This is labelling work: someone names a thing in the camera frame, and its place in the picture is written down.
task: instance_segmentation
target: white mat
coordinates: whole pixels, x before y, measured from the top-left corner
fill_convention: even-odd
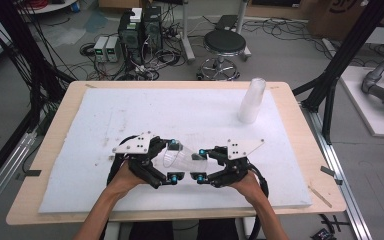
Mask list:
[[[379,98],[361,91],[364,77],[372,70],[373,68],[348,67],[342,74],[342,83],[370,133],[384,137],[384,105]],[[384,72],[378,85],[384,88]]]
[[[111,149],[124,138],[150,130],[178,139],[194,151],[226,146],[227,139],[261,139],[249,159],[263,173],[274,207],[311,205],[270,91],[257,121],[243,125],[236,112],[245,90],[89,89],[52,169],[41,213],[88,212],[104,189],[112,164]],[[163,152],[154,159],[162,172]],[[209,160],[207,172],[221,170]],[[197,185],[189,173],[176,186],[133,189],[115,210],[167,210],[250,207],[236,190]]]

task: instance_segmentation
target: wooden table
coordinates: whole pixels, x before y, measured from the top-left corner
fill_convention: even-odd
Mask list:
[[[82,222],[86,213],[40,214],[39,206],[46,191],[48,179],[55,159],[57,158],[77,114],[83,95],[88,88],[165,88],[165,89],[247,89],[249,82],[188,82],[188,81],[156,81],[156,82],[104,82],[79,81],[73,82],[55,118],[43,140],[43,143],[31,166],[32,170],[42,170],[39,177],[26,177],[21,189],[8,213],[7,223],[10,225],[45,224]],[[322,153],[304,119],[291,89],[283,82],[268,82],[278,107],[290,143],[295,152],[298,165],[307,183],[313,205],[307,208],[275,209],[277,214],[304,214],[343,212],[346,204],[334,179],[320,171],[321,166],[327,167]],[[134,220],[169,220],[199,219],[254,216],[253,208],[214,209],[208,210],[171,210],[146,212],[114,212],[111,221]]]

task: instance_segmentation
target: black stool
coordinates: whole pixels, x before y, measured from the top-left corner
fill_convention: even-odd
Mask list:
[[[239,77],[236,65],[224,57],[243,53],[246,41],[240,34],[229,30],[214,30],[205,35],[204,47],[217,54],[217,58],[209,58],[202,63],[197,73],[198,80],[204,77],[211,80],[233,80]]]

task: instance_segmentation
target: caster wheel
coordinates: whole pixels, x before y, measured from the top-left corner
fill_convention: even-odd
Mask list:
[[[202,79],[204,79],[204,74],[202,74],[202,73],[197,73],[197,74],[196,74],[196,79],[198,79],[198,80],[202,80]]]

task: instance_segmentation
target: plastic cup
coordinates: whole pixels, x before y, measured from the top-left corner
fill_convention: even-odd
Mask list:
[[[207,169],[207,159],[199,154],[192,152],[180,141],[172,140],[164,154],[164,167],[173,167],[182,171],[205,172]]]

